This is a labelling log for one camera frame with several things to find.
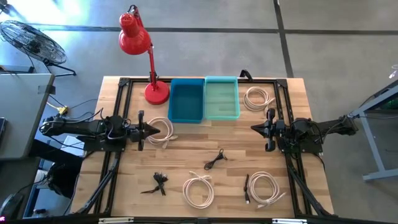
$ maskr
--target black power cable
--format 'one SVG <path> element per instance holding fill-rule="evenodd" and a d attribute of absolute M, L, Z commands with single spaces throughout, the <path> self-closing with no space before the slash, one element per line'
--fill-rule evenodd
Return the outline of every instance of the black power cable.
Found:
<path fill-rule="evenodd" d="M 322 165 L 323 165 L 323 170 L 326 171 L 325 163 L 324 163 L 323 159 L 322 159 L 318 154 L 316 154 L 316 153 L 313 153 L 313 155 L 316 156 L 316 157 L 318 157 L 319 160 L 321 160 L 321 163 L 322 163 Z"/>
<path fill-rule="evenodd" d="M 224 149 L 220 149 L 218 156 L 216 157 L 216 159 L 213 159 L 212 161 L 208 162 L 205 164 L 205 170 L 210 170 L 211 168 L 213 168 L 214 163 L 216 163 L 216 161 L 220 160 L 220 159 L 225 159 L 228 160 L 226 156 L 224 156 L 223 154 Z"/>
<path fill-rule="evenodd" d="M 154 190 L 147 190 L 147 191 L 144 191 L 144 192 L 141 192 L 141 193 L 142 194 L 151 194 L 151 193 L 154 193 L 154 192 L 160 190 L 162 192 L 162 195 L 166 196 L 166 192 L 164 191 L 163 186 L 164 186 L 164 182 L 168 181 L 167 175 L 155 172 L 154 179 L 157 182 L 157 186 L 155 187 L 155 189 Z"/>
<path fill-rule="evenodd" d="M 249 183 L 249 174 L 246 174 L 246 181 L 244 182 L 243 191 L 244 191 L 244 199 L 246 199 L 247 204 L 250 203 L 250 197 L 248 194 L 248 183 Z"/>

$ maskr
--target lamp base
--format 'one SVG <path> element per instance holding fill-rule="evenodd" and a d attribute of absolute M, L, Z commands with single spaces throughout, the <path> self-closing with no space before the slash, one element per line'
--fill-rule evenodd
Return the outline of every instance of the lamp base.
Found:
<path fill-rule="evenodd" d="M 152 105 L 161 105 L 169 99 L 170 90 L 169 86 L 162 82 L 156 81 L 157 89 L 153 90 L 152 84 L 148 84 L 145 87 L 144 96 L 148 103 Z"/>

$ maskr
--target blue plastic bin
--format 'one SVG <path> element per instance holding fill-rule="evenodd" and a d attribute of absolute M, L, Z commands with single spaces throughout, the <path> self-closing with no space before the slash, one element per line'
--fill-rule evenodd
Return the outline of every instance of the blue plastic bin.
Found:
<path fill-rule="evenodd" d="M 203 79 L 176 78 L 170 87 L 169 120 L 173 123 L 201 123 Z"/>
<path fill-rule="evenodd" d="M 205 77 L 205 117 L 210 120 L 236 120 L 239 107 L 236 77 Z"/>

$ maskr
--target lamp arm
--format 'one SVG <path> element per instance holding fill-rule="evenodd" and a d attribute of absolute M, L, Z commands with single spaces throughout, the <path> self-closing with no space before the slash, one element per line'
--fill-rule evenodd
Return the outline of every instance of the lamp arm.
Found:
<path fill-rule="evenodd" d="M 141 16 L 139 15 L 138 7 L 136 5 L 131 5 L 127 13 L 132 14 L 139 26 L 144 27 L 144 23 L 142 22 Z M 157 88 L 156 85 L 156 72 L 155 72 L 155 60 L 154 60 L 154 50 L 152 43 L 148 49 L 149 61 L 150 61 L 150 84 L 152 85 L 153 90 L 155 91 Z"/>

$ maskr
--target red desk lamp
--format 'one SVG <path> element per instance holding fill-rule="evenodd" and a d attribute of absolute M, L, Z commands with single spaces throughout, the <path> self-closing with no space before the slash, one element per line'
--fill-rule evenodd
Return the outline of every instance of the red desk lamp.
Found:
<path fill-rule="evenodd" d="M 166 102 L 170 95 L 169 86 L 156 80 L 152 41 L 144 28 L 137 6 L 130 6 L 128 12 L 120 17 L 119 22 L 122 27 L 119 35 L 120 48 L 130 55 L 139 55 L 144 52 L 149 54 L 150 84 L 145 88 L 145 99 L 153 105 L 160 105 Z"/>

